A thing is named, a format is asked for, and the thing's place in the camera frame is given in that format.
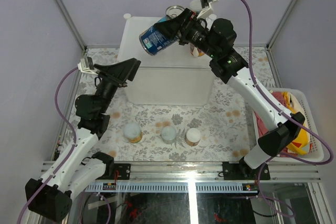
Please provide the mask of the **blue can with clear lid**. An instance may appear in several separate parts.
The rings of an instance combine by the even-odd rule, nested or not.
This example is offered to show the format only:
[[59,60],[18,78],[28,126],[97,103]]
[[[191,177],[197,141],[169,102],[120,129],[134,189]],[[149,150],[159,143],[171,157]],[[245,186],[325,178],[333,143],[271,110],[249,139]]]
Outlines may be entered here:
[[166,9],[166,15],[169,18],[175,18],[178,15],[180,15],[184,11],[184,7],[175,5],[175,6],[170,6]]

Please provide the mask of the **blue can silver top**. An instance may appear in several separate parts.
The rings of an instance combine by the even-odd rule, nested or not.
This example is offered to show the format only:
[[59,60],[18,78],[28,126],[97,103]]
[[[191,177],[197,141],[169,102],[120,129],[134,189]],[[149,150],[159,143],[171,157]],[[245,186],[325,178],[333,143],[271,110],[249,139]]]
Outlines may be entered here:
[[155,56],[163,49],[175,43],[179,39],[180,35],[181,33],[178,32],[173,39],[168,39],[152,25],[139,35],[139,41],[142,48],[149,55]]

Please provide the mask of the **orange tall can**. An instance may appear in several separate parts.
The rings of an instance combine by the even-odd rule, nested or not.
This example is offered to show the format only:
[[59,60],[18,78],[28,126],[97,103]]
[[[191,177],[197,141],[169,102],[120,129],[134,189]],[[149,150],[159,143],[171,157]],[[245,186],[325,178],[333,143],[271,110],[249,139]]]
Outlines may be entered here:
[[195,13],[199,13],[202,8],[201,0],[193,0],[189,4],[189,9],[192,10]]

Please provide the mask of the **white plastic cube cabinet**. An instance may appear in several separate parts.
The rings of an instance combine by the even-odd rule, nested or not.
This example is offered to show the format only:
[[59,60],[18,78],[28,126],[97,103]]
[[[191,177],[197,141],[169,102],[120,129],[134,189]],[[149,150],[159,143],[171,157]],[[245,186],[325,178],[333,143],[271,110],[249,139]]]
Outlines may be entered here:
[[195,58],[188,45],[174,43],[155,56],[141,46],[139,35],[159,20],[131,17],[126,21],[118,61],[141,62],[134,80],[125,88],[129,102],[146,105],[203,106],[209,102],[215,76],[209,56]]

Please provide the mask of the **short orange can white lid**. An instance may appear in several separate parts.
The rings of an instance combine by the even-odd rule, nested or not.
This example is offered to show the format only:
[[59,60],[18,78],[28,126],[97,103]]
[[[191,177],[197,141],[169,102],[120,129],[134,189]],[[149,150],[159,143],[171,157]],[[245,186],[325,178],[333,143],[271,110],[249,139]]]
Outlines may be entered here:
[[186,132],[186,142],[189,146],[196,146],[201,140],[201,132],[196,128],[191,128]]

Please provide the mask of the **tall can with spoon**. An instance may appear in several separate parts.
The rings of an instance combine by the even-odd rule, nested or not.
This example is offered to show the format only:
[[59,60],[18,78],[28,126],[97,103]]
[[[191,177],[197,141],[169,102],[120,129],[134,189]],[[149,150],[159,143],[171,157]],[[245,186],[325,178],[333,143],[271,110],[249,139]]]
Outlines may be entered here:
[[201,57],[204,55],[204,52],[201,51],[199,48],[195,47],[194,45],[190,44],[190,53],[193,57]]

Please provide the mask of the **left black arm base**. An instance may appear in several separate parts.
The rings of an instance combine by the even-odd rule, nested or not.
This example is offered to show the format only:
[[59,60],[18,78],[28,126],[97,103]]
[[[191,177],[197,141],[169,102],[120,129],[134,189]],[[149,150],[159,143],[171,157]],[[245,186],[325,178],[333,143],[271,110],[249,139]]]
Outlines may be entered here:
[[103,152],[96,152],[91,157],[85,157],[89,160],[102,161],[105,164],[104,173],[97,177],[98,180],[115,179],[129,180],[131,174],[131,164],[115,163],[114,158]]

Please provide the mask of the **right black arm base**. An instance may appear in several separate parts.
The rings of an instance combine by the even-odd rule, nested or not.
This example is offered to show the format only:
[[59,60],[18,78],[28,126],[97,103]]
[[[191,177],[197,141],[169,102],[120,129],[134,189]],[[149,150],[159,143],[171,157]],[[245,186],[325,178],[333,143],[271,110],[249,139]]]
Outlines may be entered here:
[[224,180],[270,180],[270,171],[267,164],[252,169],[244,161],[222,162],[218,176]]

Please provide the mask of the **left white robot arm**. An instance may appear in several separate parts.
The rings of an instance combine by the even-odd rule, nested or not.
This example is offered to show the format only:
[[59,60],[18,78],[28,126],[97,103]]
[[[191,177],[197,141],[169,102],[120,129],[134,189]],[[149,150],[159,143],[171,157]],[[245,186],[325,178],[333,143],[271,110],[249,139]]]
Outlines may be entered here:
[[99,79],[94,94],[76,98],[78,128],[65,120],[73,140],[51,167],[39,179],[31,178],[26,186],[28,209],[53,222],[63,221],[70,212],[73,201],[97,178],[109,179],[114,175],[114,158],[106,153],[93,154],[87,164],[81,162],[106,132],[110,116],[106,111],[119,88],[133,81],[141,62],[135,58],[108,66],[94,64],[92,58],[82,58],[70,72],[93,74]]

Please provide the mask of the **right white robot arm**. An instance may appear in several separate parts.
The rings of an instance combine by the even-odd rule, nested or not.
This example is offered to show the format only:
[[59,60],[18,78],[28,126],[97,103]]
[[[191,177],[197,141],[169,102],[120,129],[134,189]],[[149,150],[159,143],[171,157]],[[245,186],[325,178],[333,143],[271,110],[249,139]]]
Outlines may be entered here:
[[260,165],[297,138],[304,115],[291,112],[256,79],[251,66],[233,48],[237,35],[230,20],[218,18],[207,29],[194,12],[185,9],[175,18],[155,23],[154,28],[164,38],[176,39],[181,45],[192,44],[208,55],[213,74],[238,92],[263,121],[268,132],[240,161],[243,178],[253,178]]

